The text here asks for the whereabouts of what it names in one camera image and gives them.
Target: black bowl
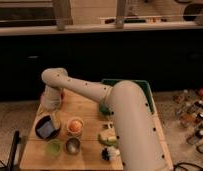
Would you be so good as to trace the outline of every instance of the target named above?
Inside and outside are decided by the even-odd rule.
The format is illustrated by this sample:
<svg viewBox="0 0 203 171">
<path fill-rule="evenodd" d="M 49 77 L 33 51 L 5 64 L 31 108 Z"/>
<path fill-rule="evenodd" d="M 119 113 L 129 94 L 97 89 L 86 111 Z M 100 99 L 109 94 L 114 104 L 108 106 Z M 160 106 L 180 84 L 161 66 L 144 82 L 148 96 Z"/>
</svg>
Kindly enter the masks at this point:
<svg viewBox="0 0 203 171">
<path fill-rule="evenodd" d="M 59 132 L 60 132 L 60 128 L 58 130 L 54 129 L 54 127 L 52 125 L 51 117 L 49 115 L 41 118 L 37 122 L 36 127 L 35 127 L 36 135 L 39 138 L 45 139 L 45 140 L 48 140 L 48 139 L 51 139 L 51 138 L 58 136 Z"/>
</svg>

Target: wooden table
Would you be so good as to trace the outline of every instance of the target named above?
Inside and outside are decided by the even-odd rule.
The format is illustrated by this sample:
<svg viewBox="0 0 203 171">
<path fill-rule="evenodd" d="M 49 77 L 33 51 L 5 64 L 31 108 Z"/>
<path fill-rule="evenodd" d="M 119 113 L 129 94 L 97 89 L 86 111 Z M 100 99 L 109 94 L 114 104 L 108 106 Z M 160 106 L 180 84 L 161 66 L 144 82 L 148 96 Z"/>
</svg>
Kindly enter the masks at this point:
<svg viewBox="0 0 203 171">
<path fill-rule="evenodd" d="M 81 137 L 79 154 L 69 155 L 62 151 L 56 159 L 45 155 L 44 148 L 47 142 L 38 138 L 34 129 L 38 120 L 48 114 L 48 112 L 41 112 L 39 108 L 21 159 L 21 170 L 123 170 L 120 157 L 113 162 L 107 162 L 101 158 L 101 151 L 105 146 L 98 142 L 97 136 L 103 130 L 103 124 L 107 123 L 107 118 L 99 112 L 97 103 L 65 90 L 59 112 L 63 129 L 61 129 L 58 138 L 63 143 L 65 143 L 67 137 L 64 127 L 69 118 L 79 116 L 84 121 L 85 126 Z M 171 157 L 156 109 L 153 116 L 165 158 L 169 168 L 172 169 Z"/>
</svg>

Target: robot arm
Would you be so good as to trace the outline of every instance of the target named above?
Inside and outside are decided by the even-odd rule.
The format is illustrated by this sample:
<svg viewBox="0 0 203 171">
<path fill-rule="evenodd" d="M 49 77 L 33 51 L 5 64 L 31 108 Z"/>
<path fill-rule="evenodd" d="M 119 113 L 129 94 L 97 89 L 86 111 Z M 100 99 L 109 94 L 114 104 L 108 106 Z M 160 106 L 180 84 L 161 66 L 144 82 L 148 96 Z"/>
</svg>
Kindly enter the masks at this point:
<svg viewBox="0 0 203 171">
<path fill-rule="evenodd" d="M 143 90 L 132 81 L 115 86 L 68 77 L 64 69 L 42 73 L 46 84 L 42 105 L 56 109 L 60 91 L 67 88 L 109 108 L 125 171 L 169 171 Z"/>
</svg>

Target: egg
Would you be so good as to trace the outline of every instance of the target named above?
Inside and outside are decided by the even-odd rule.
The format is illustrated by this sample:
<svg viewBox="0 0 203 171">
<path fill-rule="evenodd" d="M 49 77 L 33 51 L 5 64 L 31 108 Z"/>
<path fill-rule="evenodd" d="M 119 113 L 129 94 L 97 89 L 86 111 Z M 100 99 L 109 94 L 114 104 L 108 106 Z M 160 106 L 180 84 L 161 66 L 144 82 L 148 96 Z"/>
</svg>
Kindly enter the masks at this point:
<svg viewBox="0 0 203 171">
<path fill-rule="evenodd" d="M 82 123 L 78 120 L 73 120 L 69 125 L 69 129 L 71 132 L 79 132 L 82 129 Z"/>
</svg>

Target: terrazzo floor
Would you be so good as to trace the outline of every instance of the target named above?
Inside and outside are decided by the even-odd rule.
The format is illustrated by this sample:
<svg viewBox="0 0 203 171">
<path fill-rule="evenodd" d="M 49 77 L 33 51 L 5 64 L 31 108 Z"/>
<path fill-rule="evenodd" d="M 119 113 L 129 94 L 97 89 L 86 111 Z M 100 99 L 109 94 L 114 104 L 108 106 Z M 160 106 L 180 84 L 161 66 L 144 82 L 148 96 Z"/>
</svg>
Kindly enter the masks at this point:
<svg viewBox="0 0 203 171">
<path fill-rule="evenodd" d="M 172 161 L 191 162 L 203 167 L 203 155 L 196 151 L 195 145 L 189 145 L 185 141 L 193 128 L 182 128 L 174 115 L 174 109 L 178 104 L 172 98 L 178 93 L 178 91 L 153 93 Z M 194 91 L 190 91 L 190 95 L 192 100 L 198 98 Z M 0 102 L 0 159 L 4 163 L 8 161 L 14 131 L 19 130 L 20 137 L 24 139 L 28 136 L 38 105 L 39 101 Z"/>
</svg>

